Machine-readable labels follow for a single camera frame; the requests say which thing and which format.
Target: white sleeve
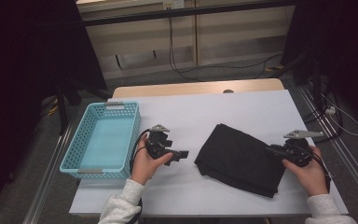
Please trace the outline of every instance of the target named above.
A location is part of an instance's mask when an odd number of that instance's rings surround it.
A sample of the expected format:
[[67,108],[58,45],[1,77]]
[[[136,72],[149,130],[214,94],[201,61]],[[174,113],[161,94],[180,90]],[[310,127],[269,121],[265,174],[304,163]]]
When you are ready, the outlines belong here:
[[356,224],[356,221],[339,213],[330,194],[321,194],[307,199],[312,217],[307,218],[306,224]]
[[118,197],[112,195],[106,202],[98,224],[129,222],[141,211],[141,207],[137,205],[144,190],[145,186],[127,179],[123,192]]

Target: white tabletop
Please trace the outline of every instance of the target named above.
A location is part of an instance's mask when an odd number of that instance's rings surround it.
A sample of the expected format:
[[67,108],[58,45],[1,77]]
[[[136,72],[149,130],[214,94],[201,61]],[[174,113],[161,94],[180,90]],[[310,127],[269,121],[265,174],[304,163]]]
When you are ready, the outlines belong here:
[[[168,133],[168,139],[173,140],[171,149],[189,150],[187,159],[161,166],[148,181],[142,197],[143,217],[260,217],[310,213],[307,194],[289,171],[283,175],[279,192],[270,199],[200,175],[194,164],[218,123],[269,145],[283,144],[283,135],[293,130],[307,130],[288,91],[114,99],[130,100],[139,103],[140,132],[162,124],[171,130]],[[109,196],[119,194],[124,183],[124,180],[82,179],[70,213],[99,215]],[[330,194],[339,211],[348,214],[333,182]]]

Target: cabinet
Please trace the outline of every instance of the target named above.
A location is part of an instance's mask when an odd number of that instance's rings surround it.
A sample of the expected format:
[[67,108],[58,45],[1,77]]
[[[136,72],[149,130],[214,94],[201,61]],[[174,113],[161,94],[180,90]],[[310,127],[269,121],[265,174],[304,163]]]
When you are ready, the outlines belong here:
[[[163,0],[96,1],[80,0],[84,19],[160,11]],[[229,0],[185,0],[185,7],[210,7],[252,2]],[[177,67],[265,58],[282,53],[294,7],[271,7],[172,18],[172,42]],[[139,69],[139,74],[169,70],[170,23],[168,19],[132,21],[87,27],[106,79],[117,70]],[[160,63],[153,61],[158,50]],[[143,63],[131,66],[136,55]],[[126,67],[115,69],[115,57]]]

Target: black garment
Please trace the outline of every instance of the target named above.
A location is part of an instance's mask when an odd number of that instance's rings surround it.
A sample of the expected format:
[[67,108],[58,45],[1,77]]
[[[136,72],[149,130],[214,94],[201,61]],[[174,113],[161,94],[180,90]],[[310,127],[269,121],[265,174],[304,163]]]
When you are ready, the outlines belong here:
[[267,146],[249,134],[218,124],[195,163],[202,175],[272,198],[278,192],[284,166],[266,153]]

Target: basket mesh side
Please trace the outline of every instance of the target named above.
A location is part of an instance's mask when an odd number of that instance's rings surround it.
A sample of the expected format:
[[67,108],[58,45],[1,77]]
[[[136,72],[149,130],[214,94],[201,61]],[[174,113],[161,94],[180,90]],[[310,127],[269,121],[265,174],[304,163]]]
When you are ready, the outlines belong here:
[[83,122],[77,128],[77,135],[73,140],[74,143],[69,148],[67,159],[63,164],[64,169],[77,169],[80,166],[96,123],[97,119],[88,111]]
[[126,103],[121,109],[109,109],[103,104],[91,104],[77,128],[73,144],[68,149],[68,155],[62,163],[63,169],[79,169],[83,157],[89,146],[90,138],[94,132],[99,119],[111,119],[112,117],[132,117],[131,140],[125,161],[124,168],[118,172],[102,172],[96,174],[69,172],[75,178],[128,178],[130,175],[130,159],[133,146],[136,144],[139,127],[141,124],[141,115],[137,103]]

